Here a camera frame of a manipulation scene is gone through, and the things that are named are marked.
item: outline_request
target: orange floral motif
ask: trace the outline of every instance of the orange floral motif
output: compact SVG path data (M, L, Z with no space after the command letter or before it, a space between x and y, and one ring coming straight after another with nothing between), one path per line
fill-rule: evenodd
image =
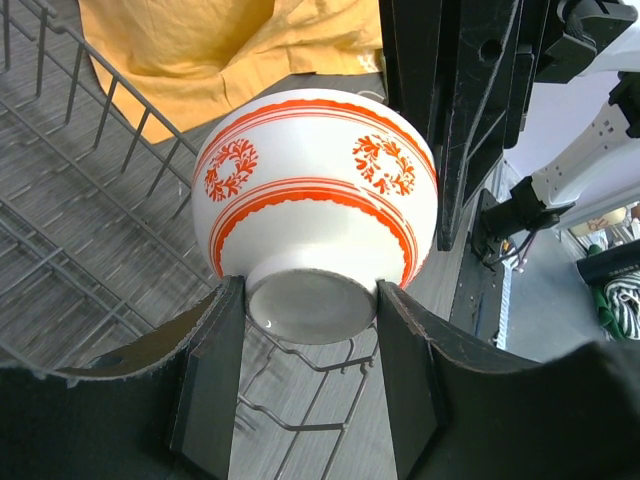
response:
M258 153L251 142L244 139L234 140L224 145L210 161L209 170L204 177L207 195L214 202L220 202L240 191L258 165ZM225 177L220 176L220 167L233 162L235 171Z
M393 140L381 135L366 135L357 140L353 154L360 175L380 193L404 196L413 191L416 179L413 165Z

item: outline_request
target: bowl with orange pattern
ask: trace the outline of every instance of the bowl with orange pattern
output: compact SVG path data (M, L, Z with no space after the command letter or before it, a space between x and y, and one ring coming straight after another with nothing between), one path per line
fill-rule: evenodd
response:
M434 236L433 155L386 106L335 90L255 99L204 142L192 185L198 244L245 277L247 314L300 344L342 341L376 315L379 279L406 287Z

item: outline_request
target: dish rack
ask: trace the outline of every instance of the dish rack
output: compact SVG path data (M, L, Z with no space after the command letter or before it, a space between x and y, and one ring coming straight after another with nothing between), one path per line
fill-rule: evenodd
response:
M51 5L2 0L1 14L0 347L45 368L81 366L171 319L217 284L200 257L188 208L198 150ZM113 76L107 95L89 57ZM120 88L144 105L140 125L113 106ZM151 116L174 138L147 142L141 132ZM318 471L328 478L378 352L374 330L346 342L344 361L321 366L328 347L288 345L248 322L238 397L246 408L238 409L234 450L236 437L255 433L267 418L289 435L269 472L302 478L289 468L300 439L334 432ZM314 378L304 393L291 392L310 399L298 424L252 400L265 374L277 377L285 361ZM309 424L329 376L341 373L357 385L346 417Z

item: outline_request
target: orange stripe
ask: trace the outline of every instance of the orange stripe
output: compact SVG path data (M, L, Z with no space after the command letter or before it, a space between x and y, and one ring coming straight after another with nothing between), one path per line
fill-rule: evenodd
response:
M224 242L227 237L239 222L247 218L251 213L258 212L267 206L278 205L287 201L295 202L302 200L331 201L339 205L357 208L363 213L376 218L381 224L389 228L393 236L398 239L404 256L405 267L402 273L400 286L404 287L408 284L413 273L415 259L411 252L410 240L407 238L402 226L395 221L395 219L357 195L337 189L312 187L308 185L291 187L289 189L276 192L268 192L254 198L231 214L231 216L222 224L220 231L215 235L215 238L213 238L214 230L212 229L211 236L209 238L209 258L216 273L220 277L224 276L221 265L222 247L224 246Z
M220 215L218 215L218 218L216 219L213 228L211 229L211 235L214 235L215 232L217 232L220 223L222 221L226 220L226 217L228 215L228 213L232 210L235 210L238 205L242 204L245 202L245 199L248 197L251 197L253 195L255 195L256 193L259 193L261 191L265 191L265 190L270 190L273 188L277 188L280 186L286 186L286 185L310 185L310 186L316 186L316 187L321 187L322 185L330 185L330 186L339 186L339 187L343 187L345 189L351 190L352 192L355 193L362 193L362 191L358 188L356 188L352 183L349 182L344 182L342 180L335 180L332 178L323 178L323 177L296 177L296 178L289 178L289 179L284 179L284 180L276 180L274 182L270 182L264 185L260 185L258 187L255 187L251 190L249 190L248 192L245 192L244 194L236 197L235 200L233 200L231 203L229 203L220 213ZM396 215L396 217L401 220L401 223L404 227L406 227L407 232L405 233L405 236L407 236L410 240L411 240L411 257L412 259L416 259L418 257L418 241L416 240L416 236L415 233L413 232L413 228L411 227L411 224L409 224L409 222L404 221L404 216L400 213L400 211L394 206L392 205L386 198L382 197L381 195L378 195L375 192L366 190L366 194L370 195L371 197L373 197L377 202L381 203L385 208L387 208L388 210L390 210L394 215ZM412 272L411 272L411 278L413 279L417 273L420 271L420 268L418 265L416 264L412 264Z
M209 143L209 145L206 147L206 149L204 150L204 152L202 153L197 165L196 165L196 169L195 169L195 174L194 174L194 180L199 176L200 171L202 170L202 167L205 163L205 160L207 159L207 157L209 156L209 154L211 152L213 152L218 145L223 141L224 137L227 134L231 134L233 133L233 135L236 135L236 132L234 132L235 129L241 127L242 125L245 125L246 123L250 122L251 120L256 120L260 117L264 117L266 115L269 114L279 114L279 113L284 113L284 112L289 112L292 113L292 111L294 110L300 110L300 109L309 109L311 111L307 111L307 112L303 112L303 115L309 115L309 116L317 116L318 113L322 113L322 112L314 112L313 110L318 110L318 109L324 109L325 112L324 114L326 115L327 112L326 110L333 110L334 112L342 112L342 113L349 113L352 115L357 115L359 117L361 117L361 121L362 121L362 117L364 117L365 119L369 119L369 120L373 120L374 122L376 122L377 124L381 124L385 127L387 127L389 130L391 130L392 132L396 133L396 135L398 135L399 137L403 138L409 145L411 145L417 152L418 152L418 157L420 158L421 162L425 165L425 167L427 168L429 175L431 176L432 180L436 180L436 172L435 172L435 168L433 166L433 160L429 157L429 155L427 155L427 153L418 145L418 143L416 142L416 140L413 138L413 136L411 136L410 134L408 134L407 132L405 132L404 130L402 130L398 125L396 125L392 120L390 120L387 117L383 117L378 115L377 113L365 108L365 107L361 107L359 105L353 105L351 103L341 103L341 102L336 102L334 100L324 100L324 99L311 99L311 100L305 100L305 99L298 99L298 100L287 100L283 103L278 103L278 104L273 104L273 105L266 105L264 107L260 107L257 110L253 111L253 112L249 112L241 117L239 117L238 119L236 119L235 121L233 121L231 124L227 125L225 128L223 128L220 132L218 132L218 134L215 136L215 138ZM273 121L278 119L276 118L271 118L268 121Z

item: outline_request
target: yellow cloth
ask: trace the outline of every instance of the yellow cloth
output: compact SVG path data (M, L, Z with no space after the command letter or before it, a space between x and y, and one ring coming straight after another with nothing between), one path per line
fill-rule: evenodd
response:
M379 71L377 0L79 0L84 36L180 131L292 73ZM93 66L107 91L111 75ZM143 106L118 86L136 128ZM144 137L171 136L149 117Z

